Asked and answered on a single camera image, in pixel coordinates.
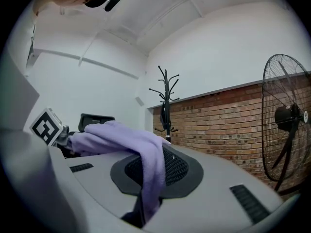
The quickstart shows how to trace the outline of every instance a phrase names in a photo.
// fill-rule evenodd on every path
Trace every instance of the white ceiling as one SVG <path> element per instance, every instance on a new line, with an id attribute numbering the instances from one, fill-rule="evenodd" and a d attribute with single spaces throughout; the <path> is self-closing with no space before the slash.
<path id="1" fill-rule="evenodd" d="M 83 19 L 88 14 L 101 30 L 148 55 L 169 35 L 201 16 L 224 7 L 261 1 L 285 7 L 284 0 L 121 0 L 111 12 L 104 10 L 105 5 L 95 9 L 79 5 L 66 8 L 64 16 Z M 59 7 L 52 5 L 45 11 L 59 13 Z"/>

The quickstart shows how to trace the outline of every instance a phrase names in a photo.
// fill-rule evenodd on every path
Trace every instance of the brick wall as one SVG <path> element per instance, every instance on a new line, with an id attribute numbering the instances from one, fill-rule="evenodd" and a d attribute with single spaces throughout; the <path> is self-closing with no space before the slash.
<path id="1" fill-rule="evenodd" d="M 160 109 L 154 109 L 158 129 L 162 129 Z M 262 163 L 261 84 L 171 104 L 171 122 L 179 129 L 171 134 L 173 144 L 228 159 L 272 188 L 276 185 L 265 175 Z M 304 171 L 283 182 L 280 190 L 300 183 L 310 163 L 309 159 Z"/>

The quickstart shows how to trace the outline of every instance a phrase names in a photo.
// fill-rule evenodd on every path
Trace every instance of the coat rack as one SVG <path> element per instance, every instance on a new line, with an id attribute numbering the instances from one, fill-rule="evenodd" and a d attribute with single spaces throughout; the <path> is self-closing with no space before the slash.
<path id="1" fill-rule="evenodd" d="M 163 130 L 159 130 L 157 128 L 155 128 L 155 130 L 160 131 L 160 132 L 163 132 L 163 131 L 166 130 L 166 140 L 171 142 L 170 132 L 176 132 L 176 131 L 178 131 L 178 129 L 174 129 L 174 127 L 172 127 L 172 124 L 171 124 L 171 119 L 170 119 L 170 100 L 171 101 L 179 100 L 179 98 L 171 99 L 171 94 L 174 94 L 174 92 L 172 92 L 172 89 L 177 84 L 179 79 L 177 79 L 175 81 L 175 83 L 173 84 L 171 89 L 170 89 L 170 81 L 171 81 L 171 79 L 178 77 L 179 74 L 176 75 L 176 76 L 171 77 L 168 80 L 168 78 L 167 78 L 167 71 L 165 70 L 164 73 L 163 73 L 161 67 L 158 66 L 158 68 L 160 69 L 160 71 L 161 71 L 161 73 L 163 75 L 163 78 L 164 78 L 163 80 L 159 80 L 159 81 L 163 81 L 164 82 L 165 95 L 163 95 L 163 93 L 161 93 L 159 91 L 156 91 L 156 90 L 153 90 L 153 89 L 149 88 L 149 90 L 159 93 L 159 96 L 164 100 L 164 101 L 160 101 L 162 103 L 161 123 L 162 123 L 162 126 L 163 126 Z"/>

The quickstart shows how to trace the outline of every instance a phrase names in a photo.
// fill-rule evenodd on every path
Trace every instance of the fan grille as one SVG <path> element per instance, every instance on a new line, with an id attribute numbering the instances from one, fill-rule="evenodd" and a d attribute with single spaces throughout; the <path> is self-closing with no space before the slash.
<path id="1" fill-rule="evenodd" d="M 299 107 L 301 114 L 307 111 L 311 116 L 310 77 L 295 59 L 283 54 L 272 56 L 265 67 L 262 82 L 262 156 L 266 174 L 273 181 L 280 178 L 285 156 L 275 168 L 272 166 L 289 135 L 287 131 L 278 128 L 275 111 L 282 106 L 290 108 L 294 103 Z M 307 158 L 310 150 L 310 132 L 310 124 L 299 122 L 285 179 L 292 176 Z"/>

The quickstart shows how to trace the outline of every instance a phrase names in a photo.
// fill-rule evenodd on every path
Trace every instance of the lavender towel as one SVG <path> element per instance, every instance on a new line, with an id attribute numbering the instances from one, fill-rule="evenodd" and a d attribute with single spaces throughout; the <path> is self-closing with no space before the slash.
<path id="1" fill-rule="evenodd" d="M 133 150 L 141 155 L 143 167 L 142 202 L 145 220 L 159 208 L 159 195 L 165 187 L 165 163 L 160 136 L 148 131 L 133 130 L 116 121 L 91 124 L 84 133 L 69 137 L 68 147 L 81 156 Z"/>

